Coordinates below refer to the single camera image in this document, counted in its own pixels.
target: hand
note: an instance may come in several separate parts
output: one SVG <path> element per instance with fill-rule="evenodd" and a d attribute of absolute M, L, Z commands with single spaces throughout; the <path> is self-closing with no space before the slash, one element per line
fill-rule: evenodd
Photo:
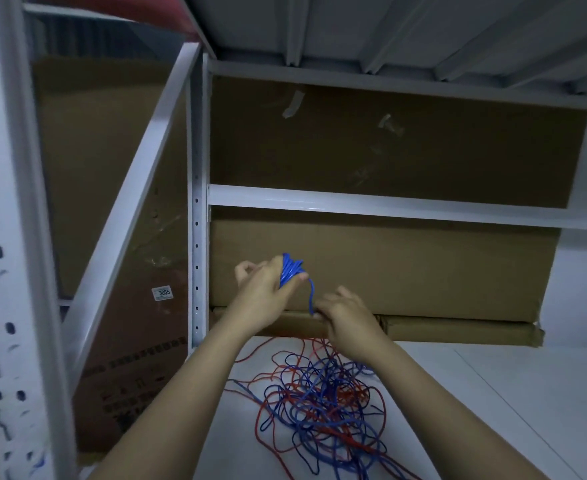
<path fill-rule="evenodd" d="M 374 352 L 391 341 L 362 299 L 344 286 L 324 295 L 316 307 L 329 322 L 331 345 L 351 360 L 371 366 Z"/>
<path fill-rule="evenodd" d="M 271 261 L 253 264 L 243 261 L 236 266 L 238 294 L 224 315 L 224 320 L 237 324 L 247 338 L 271 325 L 280 316 L 289 298 L 309 275 L 300 273 L 280 288 L 282 255 Z"/>

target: sticker label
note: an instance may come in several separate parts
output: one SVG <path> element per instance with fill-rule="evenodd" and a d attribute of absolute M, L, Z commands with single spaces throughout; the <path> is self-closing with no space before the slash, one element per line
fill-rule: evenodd
<path fill-rule="evenodd" d="M 173 298 L 173 293 L 171 293 L 171 286 L 169 285 L 152 288 L 151 292 L 153 293 L 153 298 L 156 301 Z"/>

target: person's left hand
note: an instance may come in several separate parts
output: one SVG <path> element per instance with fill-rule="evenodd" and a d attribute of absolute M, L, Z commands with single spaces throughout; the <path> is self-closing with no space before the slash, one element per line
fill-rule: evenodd
<path fill-rule="evenodd" d="M 239 290 L 227 308 L 225 321 L 239 325 L 247 338 L 275 322 L 294 291 L 309 277 L 307 273 L 297 274 L 280 288 L 281 274 L 282 255 L 269 262 L 242 261 L 237 265 Z"/>

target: person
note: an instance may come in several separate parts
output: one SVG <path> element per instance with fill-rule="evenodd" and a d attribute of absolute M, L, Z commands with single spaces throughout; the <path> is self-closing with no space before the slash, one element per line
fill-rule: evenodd
<path fill-rule="evenodd" d="M 281 255 L 257 265 L 242 262 L 235 273 L 238 294 L 224 316 L 90 480 L 193 477 L 241 348 L 280 316 L 308 278 L 298 274 L 280 288 Z M 339 287 L 316 307 L 331 345 L 376 373 L 443 480 L 547 478 L 391 341 L 358 295 Z"/>

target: forearm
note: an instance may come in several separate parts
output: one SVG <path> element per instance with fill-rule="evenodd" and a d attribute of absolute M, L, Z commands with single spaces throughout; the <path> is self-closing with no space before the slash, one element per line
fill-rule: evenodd
<path fill-rule="evenodd" d="M 193 477 L 233 362 L 248 338 L 234 325 L 221 321 L 209 332 L 90 480 Z"/>
<path fill-rule="evenodd" d="M 373 370 L 443 480 L 547 480 L 400 346 L 388 341 L 374 354 Z"/>

